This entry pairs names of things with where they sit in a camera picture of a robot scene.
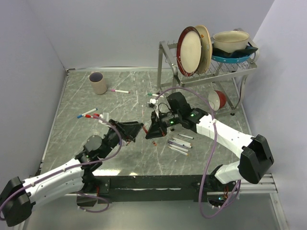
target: dish rack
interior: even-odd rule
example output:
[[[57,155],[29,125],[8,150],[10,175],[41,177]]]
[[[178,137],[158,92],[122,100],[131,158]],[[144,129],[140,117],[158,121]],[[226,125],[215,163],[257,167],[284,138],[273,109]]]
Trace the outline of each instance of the dish rack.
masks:
[[[257,47],[251,38],[248,40],[248,43],[250,46]],[[259,50],[257,50],[256,53],[253,54],[254,56],[253,58],[249,57],[247,61],[242,63],[226,64],[211,60],[210,67],[206,71],[206,73],[203,74],[195,73],[187,78],[178,71],[176,54],[173,55],[173,53],[171,52],[171,49],[175,49],[176,53],[176,48],[177,48],[177,43],[175,42],[173,42],[172,44],[166,43],[165,41],[159,43],[158,74],[157,74],[158,93],[162,91],[162,87],[170,87],[170,86],[176,87],[178,85],[180,87],[191,87],[207,83],[214,83],[218,88],[218,90],[222,91],[225,94],[227,103],[229,105],[229,107],[225,106],[224,108],[217,111],[216,115],[217,116],[223,116],[229,114],[234,115],[243,102],[246,79],[249,76],[249,74],[252,74],[256,71],[257,68],[256,61],[259,57]],[[163,55],[165,56],[165,62],[169,64],[173,72],[173,79],[171,82],[161,84]],[[239,100],[236,103],[236,105],[234,105],[231,102],[230,98],[228,97],[227,93],[225,92],[224,88],[222,87],[220,81],[234,79],[237,77],[242,77],[242,80],[239,91]]]

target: marble tabletop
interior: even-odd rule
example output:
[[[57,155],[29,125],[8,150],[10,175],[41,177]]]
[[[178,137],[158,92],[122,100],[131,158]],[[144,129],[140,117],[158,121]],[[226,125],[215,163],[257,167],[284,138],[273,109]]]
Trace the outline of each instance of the marble tabletop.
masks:
[[[43,159],[42,173],[54,169],[69,161],[82,149],[91,135],[103,137],[107,133],[107,127],[101,125],[95,119],[80,118],[77,115],[98,108],[98,113],[108,112],[113,120],[126,122],[138,121],[144,123],[146,128],[150,126],[150,114],[152,108],[146,107],[150,96],[148,92],[156,93],[157,71],[105,71],[104,75],[109,89],[131,91],[130,94],[107,91],[105,94],[94,94],[88,76],[91,72],[72,71],[68,75],[64,94],[60,102],[59,111],[53,126],[47,151]],[[163,81],[170,81],[172,73],[163,70]],[[233,103],[238,101],[233,81],[221,82]],[[214,84],[206,84],[193,87],[199,94],[207,97]],[[182,92],[191,107],[199,107],[208,111],[204,103],[189,92]],[[230,127],[244,133],[248,133],[248,124],[240,109],[235,116],[220,117],[219,120]],[[193,140],[180,137],[178,134],[186,134],[194,137]],[[167,141],[171,137],[177,137],[192,143],[189,156],[172,151],[168,148]],[[95,175],[193,175],[202,174],[213,141],[205,136],[184,129],[181,125],[175,127],[175,131],[168,131],[164,138],[155,138],[157,146],[145,139],[145,133],[141,130],[135,143],[123,147],[119,154],[104,162]],[[229,164],[238,158],[221,145],[217,145],[209,172],[220,164]]]

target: green marker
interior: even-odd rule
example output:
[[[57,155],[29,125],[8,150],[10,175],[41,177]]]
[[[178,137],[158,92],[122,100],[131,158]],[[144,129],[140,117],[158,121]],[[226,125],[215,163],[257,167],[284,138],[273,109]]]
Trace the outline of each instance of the green marker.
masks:
[[[154,94],[154,93],[152,93],[152,92],[149,92],[147,95],[148,95],[148,96],[153,96],[153,97],[159,96],[158,94]]]

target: blue tray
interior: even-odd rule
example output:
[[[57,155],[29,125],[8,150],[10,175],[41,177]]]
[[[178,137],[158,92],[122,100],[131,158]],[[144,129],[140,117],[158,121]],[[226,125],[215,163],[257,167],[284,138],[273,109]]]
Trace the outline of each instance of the blue tray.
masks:
[[[228,64],[234,64],[234,63],[241,63],[246,61],[249,56],[245,56],[245,57],[240,57],[240,58],[224,58],[224,57],[218,57],[218,56],[213,56],[212,55],[212,60],[217,61],[217,62],[223,62],[223,63],[228,63]]]

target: white bowl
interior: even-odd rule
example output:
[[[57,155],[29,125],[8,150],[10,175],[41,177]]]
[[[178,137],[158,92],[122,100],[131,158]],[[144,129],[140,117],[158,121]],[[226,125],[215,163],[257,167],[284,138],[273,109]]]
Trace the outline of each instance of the white bowl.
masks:
[[[227,53],[245,49],[248,39],[249,34],[243,31],[224,31],[213,36],[214,47]]]

